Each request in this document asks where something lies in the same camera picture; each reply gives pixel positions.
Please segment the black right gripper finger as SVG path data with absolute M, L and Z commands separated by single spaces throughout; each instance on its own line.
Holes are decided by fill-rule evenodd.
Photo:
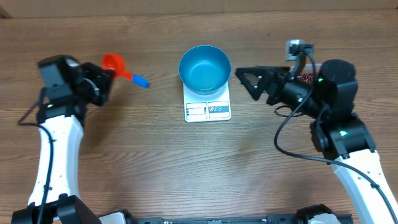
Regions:
M 263 93 L 269 91 L 273 76 L 243 76 L 241 83 L 247 89 L 252 99 L 257 101 Z
M 239 67 L 235 74 L 237 77 L 243 77 L 244 74 L 251 74 L 255 77 L 262 77 L 262 80 L 270 80 L 278 73 L 289 72 L 290 67 L 275 67 L 275 66 L 255 66 L 255 67 Z

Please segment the red scoop with blue handle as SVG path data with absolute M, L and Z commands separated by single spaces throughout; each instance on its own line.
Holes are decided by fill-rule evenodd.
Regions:
M 125 61 L 121 55 L 105 54 L 102 58 L 101 64 L 105 70 L 114 71 L 115 78 L 125 78 L 137 86 L 149 88 L 150 83 L 144 77 L 126 70 Z

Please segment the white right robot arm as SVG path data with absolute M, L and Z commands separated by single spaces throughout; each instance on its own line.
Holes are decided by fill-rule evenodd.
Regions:
M 367 126 L 353 112 L 358 90 L 354 65 L 327 60 L 305 84 L 288 67 L 241 67 L 235 75 L 258 100 L 267 93 L 267 104 L 283 103 L 292 113 L 314 118 L 310 134 L 322 157 L 275 148 L 291 157 L 331 165 L 347 191 L 362 223 L 397 223 L 397 201 L 382 171 L 376 144 Z

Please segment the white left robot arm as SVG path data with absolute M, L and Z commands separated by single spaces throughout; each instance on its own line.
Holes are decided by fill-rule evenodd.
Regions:
M 40 132 L 37 178 L 28 206 L 12 214 L 13 223 L 99 223 L 81 201 L 78 188 L 80 143 L 87 105 L 103 106 L 115 76 L 91 62 L 56 55 L 38 62 L 44 81 L 31 125 Z

